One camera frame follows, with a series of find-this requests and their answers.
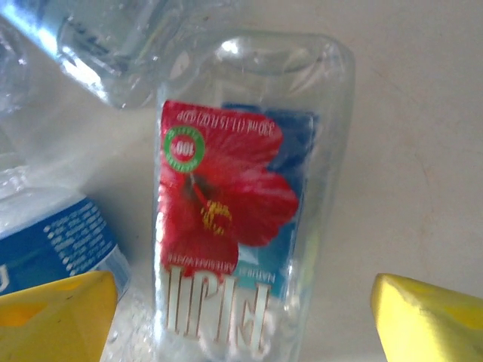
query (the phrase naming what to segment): red hibiscus flower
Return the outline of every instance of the red hibiscus flower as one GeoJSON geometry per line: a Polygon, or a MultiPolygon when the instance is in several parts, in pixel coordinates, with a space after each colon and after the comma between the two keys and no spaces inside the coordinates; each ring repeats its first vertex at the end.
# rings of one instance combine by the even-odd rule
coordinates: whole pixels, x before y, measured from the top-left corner
{"type": "MultiPolygon", "coordinates": [[[[268,245],[297,212],[297,196],[287,181],[266,169],[278,154],[281,130],[268,118],[250,116],[252,127],[269,122],[270,132],[249,131],[246,125],[242,132],[197,127],[205,153],[191,172],[177,172],[162,155],[158,241],[163,266],[181,265],[185,276],[197,270],[230,275],[238,262],[238,244],[268,245]]],[[[176,123],[165,118],[162,137],[176,123]]]]}

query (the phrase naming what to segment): green circle logo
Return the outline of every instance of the green circle logo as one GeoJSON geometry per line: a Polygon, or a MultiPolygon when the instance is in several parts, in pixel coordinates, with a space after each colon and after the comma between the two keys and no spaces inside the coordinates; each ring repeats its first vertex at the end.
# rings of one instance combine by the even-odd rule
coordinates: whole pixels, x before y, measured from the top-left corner
{"type": "Polygon", "coordinates": [[[196,169],[205,156],[205,140],[194,127],[177,126],[165,136],[165,155],[169,165],[178,172],[196,169]]]}

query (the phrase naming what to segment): blue label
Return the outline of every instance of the blue label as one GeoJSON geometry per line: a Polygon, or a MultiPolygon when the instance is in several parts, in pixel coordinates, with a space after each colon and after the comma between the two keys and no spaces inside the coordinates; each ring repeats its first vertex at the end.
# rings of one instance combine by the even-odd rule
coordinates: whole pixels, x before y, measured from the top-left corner
{"type": "Polygon", "coordinates": [[[0,240],[0,296],[89,272],[116,250],[99,209],[85,198],[0,240]]]}
{"type": "Polygon", "coordinates": [[[308,161],[319,117],[311,112],[261,109],[235,103],[226,103],[223,108],[263,114],[271,118],[284,135],[279,153],[267,169],[284,177],[299,198],[297,215],[281,227],[278,236],[266,247],[248,247],[240,244],[238,265],[233,273],[238,277],[240,287],[256,290],[257,283],[268,284],[271,286],[271,294],[282,298],[288,284],[290,262],[303,210],[308,161]]]}

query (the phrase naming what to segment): bottle label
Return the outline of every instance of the bottle label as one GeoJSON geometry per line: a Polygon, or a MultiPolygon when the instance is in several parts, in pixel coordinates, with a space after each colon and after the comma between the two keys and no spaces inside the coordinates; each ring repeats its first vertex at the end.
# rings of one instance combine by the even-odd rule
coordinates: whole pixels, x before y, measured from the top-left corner
{"type": "Polygon", "coordinates": [[[128,288],[127,261],[87,198],[0,240],[0,296],[93,270],[112,272],[119,296],[128,288]]]}
{"type": "Polygon", "coordinates": [[[267,352],[266,312],[291,279],[317,121],[233,103],[164,104],[155,260],[167,331],[202,338],[203,348],[267,352]]]}

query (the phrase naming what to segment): red label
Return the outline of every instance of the red label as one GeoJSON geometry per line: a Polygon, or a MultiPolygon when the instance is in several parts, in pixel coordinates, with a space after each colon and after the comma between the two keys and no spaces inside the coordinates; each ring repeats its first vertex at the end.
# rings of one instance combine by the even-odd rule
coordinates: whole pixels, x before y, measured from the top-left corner
{"type": "Polygon", "coordinates": [[[167,101],[160,137],[156,228],[164,267],[230,275],[238,244],[268,245],[297,212],[287,181],[267,170],[283,141],[272,119],[167,101]]]}

